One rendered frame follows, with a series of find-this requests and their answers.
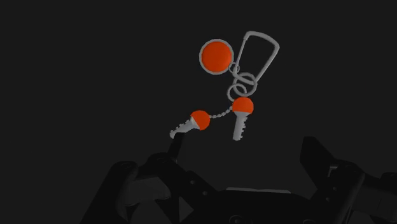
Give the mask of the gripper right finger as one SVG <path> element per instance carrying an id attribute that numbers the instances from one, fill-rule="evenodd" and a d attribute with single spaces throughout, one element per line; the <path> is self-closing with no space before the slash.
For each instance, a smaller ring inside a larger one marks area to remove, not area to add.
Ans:
<path id="1" fill-rule="evenodd" d="M 349 224 L 355 212 L 374 224 L 397 224 L 397 172 L 376 178 L 335 158 L 317 138 L 303 138 L 300 163 L 317 190 L 310 198 L 318 224 Z"/>

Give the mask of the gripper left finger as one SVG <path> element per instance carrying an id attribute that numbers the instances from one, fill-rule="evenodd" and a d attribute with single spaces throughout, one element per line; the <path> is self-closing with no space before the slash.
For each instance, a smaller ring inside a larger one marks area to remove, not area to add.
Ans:
<path id="1" fill-rule="evenodd" d="M 112 165 L 80 224 L 136 224 L 134 213 L 146 200 L 132 185 L 147 186 L 152 179 L 160 181 L 165 193 L 155 202 L 172 224 L 218 224 L 210 215 L 217 191 L 177 164 L 184 136 L 176 134 L 167 152 L 153 154 L 142 166 L 132 161 Z"/>

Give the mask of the orange and silver keychain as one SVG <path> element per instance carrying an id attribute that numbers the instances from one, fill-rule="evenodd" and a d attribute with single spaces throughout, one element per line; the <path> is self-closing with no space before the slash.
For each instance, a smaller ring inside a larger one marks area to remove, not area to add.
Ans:
<path id="1" fill-rule="evenodd" d="M 240 70 L 242 54 L 250 37 L 264 39 L 273 46 L 272 53 L 257 75 Z M 176 134 L 187 133 L 191 130 L 205 130 L 208 128 L 211 120 L 221 118 L 233 112 L 236 115 L 233 140 L 240 141 L 243 138 L 246 128 L 246 120 L 254 111 L 254 103 L 250 97 L 256 92 L 258 82 L 274 61 L 279 50 L 280 45 L 274 38 L 257 31 L 247 31 L 245 33 L 238 54 L 234 54 L 231 45 L 223 39 L 207 41 L 201 47 L 198 54 L 200 66 L 205 72 L 214 76 L 230 72 L 233 76 L 233 82 L 227 89 L 226 96 L 231 102 L 231 105 L 226 111 L 217 115 L 210 115 L 204 110 L 192 112 L 185 123 L 179 124 L 175 129 L 170 131 L 170 138 L 173 139 Z"/>

